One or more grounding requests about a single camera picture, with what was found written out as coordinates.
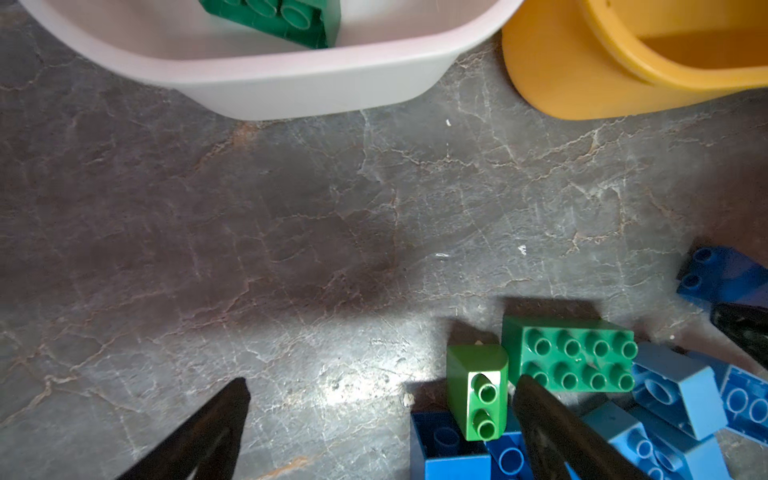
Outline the yellow plastic bin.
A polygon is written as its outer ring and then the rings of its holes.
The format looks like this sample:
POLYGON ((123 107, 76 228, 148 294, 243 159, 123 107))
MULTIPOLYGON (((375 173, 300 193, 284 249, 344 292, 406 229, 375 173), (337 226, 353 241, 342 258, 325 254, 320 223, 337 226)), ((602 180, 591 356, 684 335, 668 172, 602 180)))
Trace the yellow plastic bin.
POLYGON ((668 110, 767 85, 764 1, 525 1, 502 29, 513 86, 588 120, 668 110))

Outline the dark green lego brick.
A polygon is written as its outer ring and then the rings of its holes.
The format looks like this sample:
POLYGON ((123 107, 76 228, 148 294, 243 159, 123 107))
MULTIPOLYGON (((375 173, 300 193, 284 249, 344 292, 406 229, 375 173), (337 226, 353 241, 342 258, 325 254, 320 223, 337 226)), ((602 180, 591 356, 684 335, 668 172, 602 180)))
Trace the dark green lego brick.
POLYGON ((339 0, 200 0, 214 16, 310 49, 332 48, 341 23, 339 0))

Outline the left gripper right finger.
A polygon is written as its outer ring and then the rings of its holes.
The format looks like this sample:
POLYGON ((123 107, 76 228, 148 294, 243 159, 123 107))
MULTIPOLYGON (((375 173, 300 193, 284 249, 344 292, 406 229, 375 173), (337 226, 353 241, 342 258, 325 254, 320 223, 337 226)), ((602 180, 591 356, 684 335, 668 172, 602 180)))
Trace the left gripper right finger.
POLYGON ((646 477, 533 377, 519 378, 512 405, 535 479, 646 477))

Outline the white plastic bin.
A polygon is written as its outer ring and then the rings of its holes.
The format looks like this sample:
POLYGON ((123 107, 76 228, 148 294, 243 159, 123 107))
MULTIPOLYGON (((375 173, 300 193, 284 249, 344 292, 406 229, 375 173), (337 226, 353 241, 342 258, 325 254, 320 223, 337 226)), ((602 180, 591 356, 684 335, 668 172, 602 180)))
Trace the white plastic bin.
POLYGON ((277 120, 390 105, 430 89, 515 1, 345 1, 337 43, 309 49, 197 1, 28 1, 57 39, 127 78, 226 117, 277 120))

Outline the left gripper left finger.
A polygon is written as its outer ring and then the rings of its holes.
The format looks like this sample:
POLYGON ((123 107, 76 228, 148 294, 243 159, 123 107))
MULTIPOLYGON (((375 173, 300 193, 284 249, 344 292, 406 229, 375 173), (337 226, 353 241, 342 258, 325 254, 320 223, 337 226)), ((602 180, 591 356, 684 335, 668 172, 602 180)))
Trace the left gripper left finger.
POLYGON ((122 479, 230 479, 238 461, 250 392, 229 382, 122 479))

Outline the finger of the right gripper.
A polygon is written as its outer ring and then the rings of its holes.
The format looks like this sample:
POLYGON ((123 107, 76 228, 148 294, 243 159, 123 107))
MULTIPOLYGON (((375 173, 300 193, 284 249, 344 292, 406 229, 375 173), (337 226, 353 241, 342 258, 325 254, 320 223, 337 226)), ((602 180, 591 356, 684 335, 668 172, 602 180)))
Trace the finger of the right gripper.
POLYGON ((737 303, 718 303, 712 307, 711 323, 767 368, 767 309, 737 303))

